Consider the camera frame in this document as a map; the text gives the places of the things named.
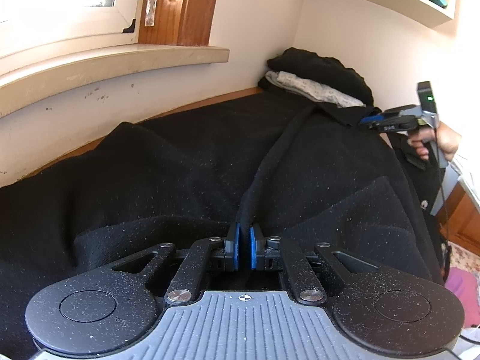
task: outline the floor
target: floor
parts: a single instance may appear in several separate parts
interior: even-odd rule
[[[450,261],[450,266],[454,266],[471,273],[480,272],[480,256],[477,256],[452,242],[450,245],[452,246],[452,258]]]

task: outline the hand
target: hand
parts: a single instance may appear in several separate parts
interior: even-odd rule
[[[435,140],[435,130],[433,128],[424,127],[409,132],[409,145],[417,149],[417,154],[424,161],[428,161],[428,149],[423,145],[423,142],[430,142],[431,140]],[[462,140],[462,136],[459,133],[440,122],[440,126],[437,128],[437,145],[445,154],[447,161],[453,160],[460,140]]]

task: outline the metal screw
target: metal screw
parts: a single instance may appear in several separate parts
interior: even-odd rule
[[[185,303],[191,299],[191,292],[187,289],[176,289],[175,291],[169,292],[166,298],[170,302]]]
[[[323,299],[323,292],[317,289],[306,289],[300,293],[300,299],[306,302],[318,302]]]

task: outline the window sill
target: window sill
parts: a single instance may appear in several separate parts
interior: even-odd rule
[[[69,89],[126,74],[229,61],[222,47],[124,45],[77,52],[0,76],[0,117]]]

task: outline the pile of clothes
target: pile of clothes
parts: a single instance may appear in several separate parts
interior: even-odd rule
[[[160,242],[184,249],[225,236],[232,223],[241,225],[243,272],[225,290],[265,286],[249,275],[252,223],[305,251],[329,242],[443,283],[404,166],[357,127],[378,112],[364,79],[297,49],[268,66],[326,85],[337,100],[312,101],[263,77],[262,93],[121,123],[96,149],[0,188],[0,353],[35,352],[23,316],[47,285]],[[345,95],[362,104],[339,107]]]

